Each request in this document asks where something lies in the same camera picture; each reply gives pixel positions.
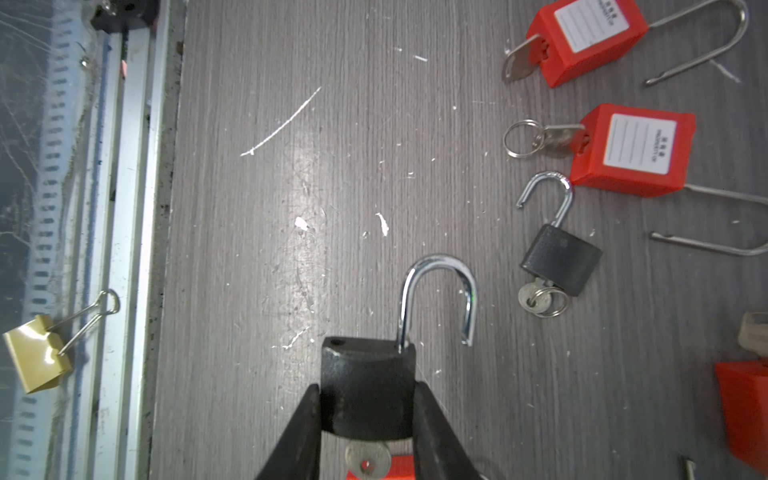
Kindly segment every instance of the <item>black padlock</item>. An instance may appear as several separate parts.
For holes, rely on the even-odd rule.
[[[454,257],[431,255],[409,271],[402,289],[397,339],[326,337],[320,363],[323,430],[348,439],[389,441],[413,435],[416,349],[407,340],[413,291],[430,270],[454,270],[464,283],[467,308],[462,343],[472,345],[477,286]]]
[[[544,286],[555,286],[568,296],[578,296],[584,289],[584,285],[589,280],[594,268],[598,265],[603,252],[591,243],[585,242],[560,228],[560,224],[573,202],[573,187],[568,177],[554,171],[534,175],[523,190],[517,206],[522,208],[536,185],[547,179],[560,181],[565,187],[565,199],[555,214],[554,220],[539,230],[522,263],[520,263],[520,267],[543,279]]]

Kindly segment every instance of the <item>white mark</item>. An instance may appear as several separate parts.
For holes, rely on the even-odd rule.
[[[735,81],[737,84],[741,84],[742,83],[741,82],[741,78],[738,78],[736,75],[730,73],[730,71],[728,71],[728,69],[725,68],[725,66],[723,64],[721,64],[719,62],[716,62],[714,60],[710,60],[710,63],[712,65],[714,65],[715,67],[717,67],[717,70],[720,70],[720,73],[725,75],[726,78],[729,78],[729,79]]]
[[[389,225],[386,224],[386,220],[384,220],[384,216],[382,214],[376,214],[379,216],[379,220],[382,221],[382,235],[386,237],[389,235]]]
[[[296,217],[296,220],[293,222],[293,224],[305,232],[310,229],[309,224],[302,217]]]
[[[294,336],[294,337],[293,337],[293,338],[290,340],[290,342],[288,343],[288,345],[282,345],[282,346],[281,346],[281,347],[283,348],[283,350],[288,350],[290,347],[292,347],[292,346],[293,346],[293,344],[294,344],[294,343],[296,343],[296,341],[299,339],[299,337],[300,337],[300,336],[302,336],[302,334],[303,334],[303,333],[305,333],[305,332],[306,332],[307,330],[309,330],[309,329],[310,329],[310,327],[309,327],[309,326],[305,326],[305,327],[304,327],[304,330],[302,330],[302,331],[298,332],[298,333],[296,334],[296,336]]]
[[[296,118],[296,116],[297,116],[299,113],[301,113],[301,111],[302,111],[302,110],[303,110],[303,109],[304,109],[304,108],[305,108],[305,107],[306,107],[306,106],[307,106],[307,105],[308,105],[308,104],[309,104],[309,103],[312,101],[312,99],[313,99],[313,98],[315,98],[315,95],[317,95],[317,93],[320,91],[320,88],[323,88],[323,87],[322,87],[322,86],[321,86],[321,87],[318,87],[318,88],[317,88],[317,90],[315,90],[315,93],[311,94],[311,95],[310,95],[310,97],[309,97],[309,98],[307,98],[307,99],[304,101],[304,103],[302,103],[302,104],[301,104],[301,106],[299,107],[299,110],[296,110],[295,112],[293,112],[293,115],[291,115],[291,116],[290,116],[290,118],[289,118],[288,120],[286,120],[284,124],[280,125],[280,126],[277,128],[277,130],[275,130],[274,132],[272,132],[272,133],[270,134],[270,136],[269,136],[269,137],[267,137],[267,138],[263,139],[263,140],[262,140],[262,141],[261,141],[261,142],[260,142],[258,145],[256,145],[255,147],[251,148],[250,150],[248,150],[248,151],[244,151],[242,154],[240,154],[240,156],[241,156],[241,157],[244,157],[244,156],[246,156],[246,155],[253,155],[253,152],[254,152],[254,151],[256,151],[256,149],[257,149],[258,147],[261,147],[261,146],[262,146],[262,145],[264,145],[266,142],[270,141],[270,140],[272,139],[272,137],[274,137],[274,136],[275,136],[275,135],[277,135],[277,134],[278,134],[278,133],[279,133],[281,130],[283,130],[283,129],[286,127],[286,125],[288,125],[288,124],[289,124],[291,121],[293,121],[293,119],[294,119],[294,118]]]

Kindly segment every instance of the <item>yellow binder clip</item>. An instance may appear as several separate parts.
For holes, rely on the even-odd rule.
[[[112,309],[94,315],[83,328],[72,336],[66,345],[61,346],[61,337],[57,333],[53,333],[52,330],[93,309],[100,309],[108,296],[111,296],[114,301]],[[16,327],[10,332],[3,333],[5,344],[11,352],[24,390],[27,393],[33,393],[57,386],[61,377],[72,370],[72,364],[70,364],[66,352],[74,345],[75,340],[83,336],[100,319],[119,311],[120,299],[114,290],[102,290],[91,305],[59,323],[53,323],[48,315],[37,315],[32,321]]]

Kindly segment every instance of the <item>white label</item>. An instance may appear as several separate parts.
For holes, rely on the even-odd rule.
[[[629,28],[615,0],[576,0],[554,11],[574,53]]]
[[[603,164],[649,174],[670,171],[677,122],[613,114]]]

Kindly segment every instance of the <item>wood grain surface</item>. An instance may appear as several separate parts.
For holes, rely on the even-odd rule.
[[[513,121],[571,123],[603,102],[691,112],[688,181],[767,195],[768,4],[749,2],[749,31],[717,59],[733,77],[705,64],[641,87],[732,35],[715,5],[559,88],[539,72],[504,84],[505,49],[545,3],[190,2],[152,479],[255,476],[319,381],[322,338],[394,339],[403,277],[429,253],[474,270],[480,314],[463,347],[458,279],[419,284],[418,377],[489,478],[681,478],[680,454],[698,478],[759,478],[727,450],[713,364],[754,358],[736,337],[768,306],[768,255],[647,234],[752,246],[768,212],[577,188],[563,228],[604,256],[572,308],[542,321],[518,304],[531,279],[518,264],[561,191],[514,202],[569,160],[513,160],[501,139]],[[649,21],[689,4],[639,1]],[[322,478],[342,478],[346,442],[323,441]]]

